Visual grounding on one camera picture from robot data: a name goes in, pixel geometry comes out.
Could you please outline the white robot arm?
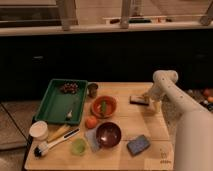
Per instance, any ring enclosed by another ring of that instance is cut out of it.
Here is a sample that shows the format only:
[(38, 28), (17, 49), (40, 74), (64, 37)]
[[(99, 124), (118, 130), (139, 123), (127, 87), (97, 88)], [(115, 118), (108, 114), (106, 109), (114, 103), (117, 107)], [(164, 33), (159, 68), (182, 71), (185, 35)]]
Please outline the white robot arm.
[(146, 92), (153, 101), (166, 95), (182, 113), (176, 132), (174, 171), (213, 171), (213, 114), (181, 90), (177, 81), (176, 71), (157, 70)]

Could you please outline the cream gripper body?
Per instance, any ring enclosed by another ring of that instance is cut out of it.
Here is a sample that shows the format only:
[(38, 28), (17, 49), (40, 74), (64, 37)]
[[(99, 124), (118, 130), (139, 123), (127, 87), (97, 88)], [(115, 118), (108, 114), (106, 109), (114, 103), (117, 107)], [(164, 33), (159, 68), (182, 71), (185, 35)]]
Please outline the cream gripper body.
[(158, 113), (160, 111), (160, 102), (153, 100), (148, 93), (142, 95), (145, 104), (147, 105), (147, 110), (151, 113)]

